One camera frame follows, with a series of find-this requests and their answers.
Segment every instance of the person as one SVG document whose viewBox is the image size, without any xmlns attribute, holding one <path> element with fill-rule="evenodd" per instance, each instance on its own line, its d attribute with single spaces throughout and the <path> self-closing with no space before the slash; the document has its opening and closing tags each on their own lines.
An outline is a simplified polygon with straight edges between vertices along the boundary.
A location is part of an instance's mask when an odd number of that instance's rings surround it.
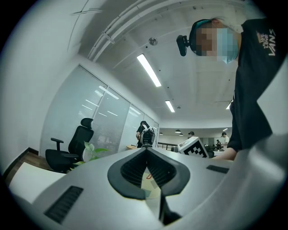
<svg viewBox="0 0 288 230">
<path fill-rule="evenodd" d="M 145 127 L 143 125 L 146 125 L 147 128 L 149 128 L 150 126 L 147 124 L 146 121 L 141 121 L 140 122 L 140 126 L 139 128 L 137 129 L 137 133 L 136 133 L 136 138 L 138 140 L 138 143 L 137 143 L 137 148 L 141 148 L 142 147 L 142 143 L 140 142 L 140 138 L 141 138 L 141 133 L 142 131 L 145 129 Z"/>
<path fill-rule="evenodd" d="M 221 142 L 217 140 L 217 146 L 221 146 Z"/>
<path fill-rule="evenodd" d="M 223 132 L 221 136 L 225 138 L 225 141 L 223 142 L 223 150 L 225 151 L 227 149 L 230 138 L 227 136 L 226 132 Z"/>
<path fill-rule="evenodd" d="M 226 64 L 238 62 L 229 107 L 232 135 L 227 149 L 215 159 L 234 160 L 238 151 L 272 133 L 257 100 L 280 68 L 287 50 L 279 47 L 280 38 L 267 18 L 247 20 L 242 28 L 243 32 L 238 33 L 221 19 L 202 19 L 193 24 L 189 36 L 189 45 L 196 55 L 214 56 Z"/>
</svg>

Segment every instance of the office chair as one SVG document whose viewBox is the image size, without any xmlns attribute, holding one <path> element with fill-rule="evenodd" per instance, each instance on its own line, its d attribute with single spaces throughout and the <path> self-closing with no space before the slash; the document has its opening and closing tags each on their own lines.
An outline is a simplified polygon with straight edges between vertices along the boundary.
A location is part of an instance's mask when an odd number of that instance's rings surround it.
<svg viewBox="0 0 288 230">
<path fill-rule="evenodd" d="M 47 149 L 45 152 L 46 160 L 49 166 L 57 172 L 66 172 L 70 169 L 73 163 L 82 161 L 82 154 L 85 149 L 84 142 L 89 142 L 94 134 L 91 127 L 93 119 L 84 118 L 81 120 L 81 125 L 78 126 L 75 134 L 70 141 L 68 151 L 60 150 L 60 143 L 64 143 L 62 140 L 51 138 L 56 142 L 57 150 Z"/>
</svg>

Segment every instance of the chair armrest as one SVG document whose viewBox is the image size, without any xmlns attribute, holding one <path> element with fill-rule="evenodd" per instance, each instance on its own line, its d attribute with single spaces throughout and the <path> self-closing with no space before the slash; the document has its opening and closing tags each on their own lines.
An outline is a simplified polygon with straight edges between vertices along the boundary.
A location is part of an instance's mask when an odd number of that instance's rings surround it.
<svg viewBox="0 0 288 230">
<path fill-rule="evenodd" d="M 64 141 L 56 139 L 56 138 L 51 138 L 51 141 L 56 142 L 57 150 L 60 151 L 60 143 L 64 143 Z"/>
<path fill-rule="evenodd" d="M 56 138 L 51 138 L 51 140 L 54 141 L 54 142 L 64 143 L 64 141 L 56 139 Z"/>
<path fill-rule="evenodd" d="M 61 156 L 68 157 L 68 158 L 79 158 L 80 157 L 77 154 L 70 154 L 70 153 L 61 153 Z"/>
</svg>

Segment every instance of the glass wall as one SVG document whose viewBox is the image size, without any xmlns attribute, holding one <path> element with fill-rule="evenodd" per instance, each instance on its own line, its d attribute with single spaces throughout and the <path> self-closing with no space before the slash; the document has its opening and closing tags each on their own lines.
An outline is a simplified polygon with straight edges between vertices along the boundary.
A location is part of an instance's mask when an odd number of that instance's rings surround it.
<svg viewBox="0 0 288 230">
<path fill-rule="evenodd" d="M 137 146 L 138 140 L 136 139 L 136 132 L 142 120 L 144 120 L 144 112 L 134 105 L 131 105 L 126 118 L 118 152 L 127 150 L 127 145 Z"/>
<path fill-rule="evenodd" d="M 56 149 L 50 139 L 63 140 L 63 151 L 68 151 L 69 143 L 83 118 L 93 118 L 94 135 L 90 143 L 95 148 L 106 148 L 107 156 L 127 150 L 127 145 L 137 144 L 136 131 L 142 120 L 154 127 L 158 135 L 158 123 L 143 111 L 132 105 L 121 95 L 78 66 L 63 82 L 56 93 L 45 118 L 40 155 L 45 157 L 46 149 Z"/>
</svg>

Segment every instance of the man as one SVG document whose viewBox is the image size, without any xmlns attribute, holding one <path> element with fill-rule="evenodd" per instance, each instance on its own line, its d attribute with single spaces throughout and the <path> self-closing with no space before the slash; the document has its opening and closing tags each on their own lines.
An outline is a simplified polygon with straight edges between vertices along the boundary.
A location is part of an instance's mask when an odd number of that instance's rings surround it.
<svg viewBox="0 0 288 230">
<path fill-rule="evenodd" d="M 222 137 L 225 138 L 225 142 L 223 143 L 223 149 L 226 150 L 227 149 L 227 145 L 230 141 L 230 138 L 227 136 L 227 133 L 223 132 L 222 133 Z"/>
<path fill-rule="evenodd" d="M 146 129 L 143 125 L 145 125 L 147 128 L 150 127 L 150 126 L 147 124 L 146 121 L 143 120 L 143 121 L 140 122 L 140 126 L 139 126 L 139 128 L 138 128 L 138 130 L 137 130 L 137 133 L 136 133 L 136 138 L 137 138 L 137 140 L 138 140 L 137 148 L 141 148 L 141 147 L 142 147 L 142 143 L 140 142 L 140 135 L 141 135 L 142 131 L 143 131 L 144 129 Z"/>
</svg>

